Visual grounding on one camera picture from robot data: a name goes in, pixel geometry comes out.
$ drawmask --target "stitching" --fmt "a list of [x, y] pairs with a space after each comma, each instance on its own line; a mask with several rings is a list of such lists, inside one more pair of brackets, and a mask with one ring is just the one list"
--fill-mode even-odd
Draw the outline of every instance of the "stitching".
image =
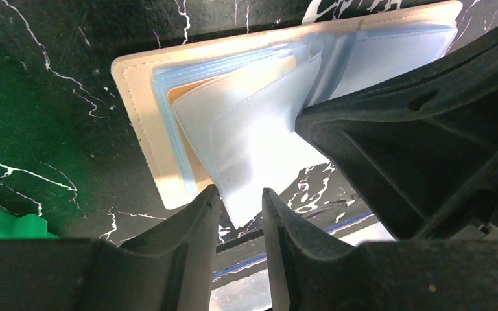
[[[243, 63], [252, 63], [256, 60], [260, 60], [260, 59], [262, 59], [263, 55], [266, 54], [267, 51], [273, 53], [274, 55], [276, 53], [281, 54], [282, 50], [286, 49], [288, 46], [289, 46], [289, 44], [286, 42], [278, 42], [275, 45], [264, 47], [262, 49], [249, 50], [249, 51], [243, 52], [243, 53], [253, 53], [253, 54], [249, 55], [249, 59], [236, 60], [236, 62], [233, 65], [230, 65], [227, 68], [234, 67], [236, 65], [243, 64]], [[211, 60], [211, 62], [216, 62], [216, 63], [207, 64], [203, 67], [199, 67], [196, 69], [188, 69], [187, 71], [183, 71], [181, 73], [175, 73], [175, 74], [169, 76], [168, 78], [176, 78], [177, 76], [184, 76], [186, 74], [193, 73], [194, 71], [201, 71], [201, 70], [207, 69], [209, 67], [223, 66], [226, 62], [228, 62], [227, 58], [234, 58], [234, 57], [239, 56], [239, 55], [240, 54], [231, 54], [231, 55], [225, 56], [224, 58], [219, 58], [218, 60], [217, 59]]]
[[[182, 131], [184, 133], [187, 133], [185, 128], [184, 128], [184, 123], [180, 120], [180, 118], [178, 117], [178, 114], [176, 113], [176, 110], [173, 109], [172, 110], [172, 113], [174, 114], [174, 118], [178, 121], [178, 125], [180, 126], [180, 128], [182, 129]], [[192, 143], [192, 140], [190, 138], [188, 138], [188, 135], [186, 135], [186, 140], [188, 141], [188, 143], [190, 144], [190, 147], [192, 148], [192, 151], [196, 154], [196, 157], [198, 158], [198, 160], [200, 161], [200, 163], [203, 165], [203, 161], [202, 161], [202, 158], [201, 158], [201, 155], [200, 155], [200, 152], [198, 152], [196, 150], [196, 148], [194, 148], [194, 144]]]
[[[197, 81], [199, 81], [199, 80], [201, 80], [201, 79], [205, 79], [205, 78], [206, 78], [206, 76], [209, 76], [209, 77], [216, 76], [216, 78], [212, 80], [212, 81], [214, 81], [214, 80], [216, 80], [216, 79], [218, 79], [218, 78], [219, 78], [219, 77], [217, 76], [217, 74], [219, 74], [219, 73], [221, 73], [221, 72], [224, 72], [224, 71], [225, 71], [225, 70], [227, 70], [227, 69], [231, 69], [231, 67], [223, 67], [223, 68], [217, 69], [217, 70], [215, 70], [215, 71], [208, 71], [208, 72], [206, 72], [206, 73], [202, 73], [202, 74], [200, 74], [200, 75], [196, 75], [196, 76], [191, 76], [191, 77], [186, 78], [186, 79], [183, 79], [183, 80], [177, 80], [177, 83], [175, 83], [175, 85], [176, 85], [176, 84], [178, 84], [178, 86], [172, 86], [172, 88], [176, 88], [176, 87], [183, 86], [184, 84], [186, 84], [186, 81], [187, 81], [188, 79], [190, 79], [190, 80], [196, 80], [195, 82], [197, 82]], [[164, 79], [164, 78], [160, 78], [160, 81], [159, 81], [159, 82], [162, 82], [163, 80], [169, 80], [169, 79], [173, 79], [173, 77], [168, 76], [168, 77], [167, 77], [167, 78], [165, 78], [165, 79]], [[170, 85], [167, 85], [167, 86], [159, 86], [159, 92], [160, 92], [160, 93], [163, 93], [165, 96], [167, 96], [167, 93], [166, 93], [166, 92], [163, 92], [163, 88], [164, 88], [164, 87], [171, 87], [171, 86], [170, 86]]]
[[451, 44], [451, 42], [453, 42], [453, 39], [455, 39], [455, 36], [457, 36], [457, 32], [458, 31], [456, 31], [456, 32], [453, 33], [453, 35], [449, 39], [448, 43], [445, 45], [443, 51], [436, 56], [436, 59], [439, 59], [440, 57], [443, 57], [447, 53], [447, 50], [449, 49], [449, 45]]
[[391, 21], [403, 21], [404, 19], [412, 18], [412, 17], [419, 17], [419, 16], [428, 16], [430, 14], [425, 14], [425, 13], [419, 13], [419, 14], [413, 14], [405, 17], [398, 17], [398, 18], [392, 18], [392, 19], [387, 19], [385, 21], [376, 21], [375, 23], [369, 23], [369, 24], [364, 24], [364, 26], [371, 26], [371, 25], [376, 25], [376, 24], [383, 24], [383, 23], [388, 23]]
[[142, 129], [142, 134], [144, 135], [144, 139], [146, 140], [146, 143], [148, 144], [148, 149], [150, 150], [150, 156], [154, 160], [154, 169], [158, 172], [158, 176], [161, 177], [161, 171], [159, 170], [158, 160], [156, 159], [156, 155], [154, 154], [154, 151], [153, 151], [152, 146], [150, 144], [150, 138], [148, 137], [148, 133], [146, 133], [146, 129], [145, 129], [144, 123], [142, 122], [142, 119], [140, 117], [140, 112], [138, 111], [138, 107], [136, 106], [132, 90], [130, 89], [129, 83], [127, 81], [127, 76], [126, 76], [127, 69], [125, 69], [122, 72], [123, 81], [125, 82], [125, 85], [127, 86], [127, 91], [129, 93], [129, 97], [130, 97], [132, 106], [134, 108], [134, 112], [136, 113], [136, 119], [138, 120], [138, 124], [140, 125], [140, 128]]
[[[404, 19], [408, 19], [408, 18], [412, 18], [412, 17], [418, 17], [418, 16], [425, 16], [425, 15], [429, 15], [429, 14], [424, 14], [424, 13], [413, 14], [413, 15], [409, 15], [409, 16], [405, 16], [405, 17], [399, 17], [399, 18], [394, 18], [394, 19], [388, 19], [386, 21], [378, 21], [378, 22], [375, 22], [375, 23], [366, 24], [366, 26], [380, 24], [380, 23], [386, 23], [388, 21], [401, 21], [401, 20], [404, 20]], [[183, 56], [183, 57], [167, 58], [167, 59], [164, 59], [164, 60], [156, 60], [155, 62], [137, 63], [136, 65], [131, 65], [131, 66], [127, 67], [123, 72], [125, 72], [127, 69], [131, 69], [131, 68], [135, 68], [135, 67], [139, 67], [139, 66], [156, 65], [156, 64], [159, 64], [159, 63], [164, 63], [164, 62], [169, 62], [169, 61], [188, 60], [188, 59], [190, 59], [190, 57]]]
[[[215, 118], [213, 121], [211, 121], [211, 124], [209, 125], [208, 137], [209, 137], [209, 142], [210, 142], [210, 145], [211, 145], [211, 153], [213, 154], [213, 165], [215, 167], [215, 173], [216, 173], [217, 176], [219, 174], [219, 172], [218, 172], [218, 165], [217, 165], [217, 163], [215, 161], [215, 158], [216, 158], [214, 156], [215, 155], [215, 151], [212, 148], [212, 146], [213, 146], [213, 136], [211, 135], [211, 133], [212, 133], [211, 129], [213, 128], [214, 124], [216, 124], [219, 119], [223, 119], [224, 116], [227, 115], [227, 114], [229, 114], [229, 113], [232, 113], [234, 111], [244, 111], [244, 110], [252, 108], [252, 107], [248, 107], [246, 105], [246, 103], [249, 102], [250, 100], [252, 100], [253, 98], [255, 98], [256, 96], [259, 96], [259, 95], [261, 95], [264, 92], [267, 92], [269, 89], [272, 89], [273, 87], [275, 87], [276, 85], [282, 83], [283, 81], [288, 80], [290, 77], [292, 78], [292, 76], [293, 76], [294, 73], [296, 73], [297, 71], [301, 71], [304, 67], [310, 66], [312, 64], [312, 62], [315, 62], [317, 60], [321, 60], [321, 57], [322, 57], [322, 53], [320, 52], [316, 56], [313, 56], [311, 59], [309, 59], [308, 61], [306, 61], [305, 63], [301, 64], [301, 66], [295, 68], [295, 70], [291, 71], [290, 73], [288, 73], [285, 76], [282, 76], [280, 79], [277, 79], [276, 81], [274, 81], [273, 83], [267, 85], [266, 87], [264, 87], [263, 89], [259, 90], [257, 93], [254, 93], [250, 97], [248, 97], [248, 98], [240, 101], [234, 107], [232, 107], [232, 109], [229, 109], [228, 111], [224, 112], [223, 114], [221, 114], [217, 118]], [[219, 181], [216, 182], [216, 185], [217, 185], [217, 187], [222, 186], [222, 184]]]
[[[276, 45], [275, 47], [278, 47], [280, 45], [287, 45], [286, 43], [279, 43], [278, 45]], [[212, 75], [215, 75], [217, 73], [223, 73], [226, 71], [226, 73], [228, 73], [228, 70], [229, 69], [232, 69], [232, 68], [243, 68], [247, 65], [251, 65], [251, 63], [253, 62], [256, 62], [256, 61], [259, 61], [259, 60], [264, 60], [264, 59], [267, 59], [269, 57], [273, 57], [275, 56], [276, 54], [272, 54], [271, 56], [267, 56], [267, 57], [262, 57], [262, 55], [264, 55], [264, 53], [258, 53], [258, 54], [255, 54], [254, 56], [260, 56], [260, 57], [254, 57], [254, 58], [249, 58], [248, 60], [244, 60], [243, 62], [242, 61], [238, 61], [234, 64], [231, 64], [229, 66], [224, 66], [224, 63], [226, 63], [226, 60], [221, 62], [221, 63], [217, 63], [217, 64], [212, 64], [212, 65], [206, 65], [206, 66], [203, 66], [203, 67], [199, 67], [198, 69], [191, 69], [191, 70], [188, 70], [188, 71], [183, 71], [181, 73], [175, 73], [174, 75], [171, 75], [171, 76], [167, 76], [166, 78], [160, 78], [160, 81], [162, 80], [169, 80], [169, 79], [174, 79], [178, 76], [185, 76], [185, 75], [188, 75], [194, 71], [199, 71], [199, 70], [202, 70], [202, 69], [205, 69], [205, 68], [208, 68], [208, 67], [213, 67], [213, 66], [218, 66], [218, 65], [221, 65], [222, 67], [219, 67], [219, 68], [216, 68], [212, 71], [206, 71], [205, 73], [198, 73], [196, 74], [195, 76], [190, 76], [190, 77], [187, 77], [187, 78], [184, 78], [182, 80], [177, 80], [178, 83], [185, 83], [185, 81], [187, 80], [193, 80], [193, 79], [201, 79], [201, 78], [205, 78], [206, 76], [212, 76]]]
[[[390, 38], [403, 38], [403, 37], [411, 37], [411, 36], [426, 36], [426, 35], [430, 35], [430, 34], [436, 34], [436, 33], [444, 33], [444, 32], [449, 32], [450, 30], [437, 30], [437, 31], [430, 31], [430, 32], [426, 32], [426, 33], [422, 33], [422, 34], [407, 34], [407, 35], [402, 35], [402, 36], [389, 36], [389, 37], [380, 37], [380, 38], [370, 38], [370, 39], [364, 39], [364, 40], [381, 40], [381, 39], [390, 39]], [[308, 60], [308, 62], [306, 62], [305, 64], [302, 64], [299, 68], [302, 68], [304, 67], [305, 65], [307, 65], [308, 63], [311, 63], [312, 59]], [[249, 100], [252, 100], [254, 97], [258, 96], [259, 94], [267, 91], [268, 89], [270, 89], [271, 87], [274, 87], [274, 85], [280, 83], [282, 80], [286, 79], [288, 76], [290, 76], [291, 74], [293, 74], [293, 72], [281, 77], [280, 79], [274, 81], [273, 83], [267, 85], [266, 87], [264, 87], [263, 89], [259, 90], [258, 92], [254, 93], [253, 95], [249, 96], [248, 98], [240, 101], [238, 104], [235, 105], [235, 107], [229, 109], [228, 111], [225, 111], [224, 114], [227, 114], [231, 111], [234, 111], [234, 110], [238, 110], [238, 109], [244, 109], [245, 108], [245, 103], [247, 103]], [[190, 94], [188, 97], [186, 97], [185, 99], [191, 97], [192, 95], [194, 95], [194, 93]], [[182, 127], [182, 129], [184, 130], [184, 124], [181, 120], [181, 118], [178, 117], [178, 114], [177, 112], [175, 111], [174, 112], [178, 122], [180, 123], [180, 126]]]
[[205, 84], [202, 84], [201, 86], [194, 88], [193, 90], [189, 91], [188, 93], [182, 95], [177, 100], [175, 100], [175, 103], [176, 103], [175, 106], [176, 107], [186, 106], [186, 104], [182, 104], [182, 102], [186, 103], [186, 100], [189, 100], [190, 98], [194, 97], [196, 92], [202, 91], [204, 89], [208, 89], [209, 87], [214, 86], [215, 84], [223, 81], [224, 79], [230, 78], [230, 77], [232, 77], [234, 75], [238, 75], [238, 74], [239, 74], [238, 71], [232, 71], [226, 75], [223, 75], [222, 77], [218, 77], [218, 78], [213, 79]]
[[[257, 91], [257, 92], [256, 92], [256, 93], [254, 93], [253, 95], [249, 96], [248, 98], [246, 98], [246, 99], [244, 99], [244, 100], [242, 100], [242, 101], [238, 102], [238, 103], [235, 105], [235, 107], [233, 107], [233, 108], [229, 109], [228, 111], [225, 111], [222, 115], [225, 115], [225, 114], [227, 114], [227, 113], [229, 113], [229, 112], [231, 112], [231, 111], [233, 111], [233, 110], [235, 110], [235, 109], [244, 109], [244, 108], [246, 109], [246, 107], [245, 107], [245, 105], [244, 105], [246, 102], [248, 102], [249, 100], [252, 100], [254, 97], [258, 96], [259, 94], [261, 94], [261, 93], [263, 93], [263, 92], [267, 91], [268, 89], [270, 89], [270, 88], [274, 87], [275, 85], [277, 85], [277, 84], [278, 84], [278, 83], [280, 83], [281, 81], [284, 81], [285, 79], [287, 79], [287, 77], [291, 76], [291, 75], [292, 75], [295, 71], [297, 71], [297, 70], [301, 70], [301, 68], [303, 68], [303, 67], [307, 66], [307, 65], [308, 65], [309, 63], [311, 63], [312, 61], [315, 61], [315, 60], [316, 60], [316, 59], [315, 59], [315, 57], [316, 57], [316, 56], [313, 56], [311, 59], [309, 59], [309, 60], [308, 60], [308, 61], [306, 61], [305, 63], [301, 64], [301, 66], [299, 66], [299, 67], [295, 68], [295, 70], [291, 71], [291, 72], [290, 72], [290, 73], [288, 73], [287, 75], [282, 76], [280, 79], [277, 79], [277, 80], [273, 81], [271, 84], [269, 84], [269, 85], [265, 86], [263, 89], [260, 89], [259, 91]], [[182, 122], [182, 118], [180, 118], [180, 117], [178, 116], [178, 112], [177, 112], [175, 109], [173, 110], [173, 112], [174, 112], [174, 116], [176, 117], [176, 120], [178, 121], [178, 124], [180, 125], [180, 127], [182, 128], [182, 130], [183, 130], [184, 132], [186, 132], [186, 131], [185, 131], [184, 122]], [[193, 144], [192, 144], [192, 142], [191, 142], [191, 139], [190, 139], [190, 138], [188, 138], [188, 137], [186, 137], [186, 138], [187, 138], [188, 142], [190, 143], [190, 145], [192, 146], [192, 149], [194, 150], [194, 153], [198, 156], [198, 158], [201, 158], [201, 157], [200, 157], [199, 152], [197, 152], [197, 151], [196, 151], [196, 148], [193, 148]], [[214, 173], [215, 173], [215, 175], [217, 175], [217, 174], [218, 174], [218, 172], [217, 172], [217, 164], [215, 163], [214, 158], [213, 158], [213, 166], [214, 166]]]

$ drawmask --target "table surface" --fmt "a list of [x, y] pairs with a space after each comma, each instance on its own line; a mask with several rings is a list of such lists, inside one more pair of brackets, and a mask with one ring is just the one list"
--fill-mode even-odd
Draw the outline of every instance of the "table surface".
[[[247, 32], [423, 5], [424, 0], [0, 0], [0, 207], [40, 213], [62, 237], [115, 244], [176, 211], [160, 195], [110, 74], [118, 56]], [[498, 1], [462, 0], [450, 51], [498, 25]], [[331, 165], [301, 171], [282, 198], [293, 209], [335, 206], [354, 190]], [[219, 243], [238, 230], [223, 213]]]

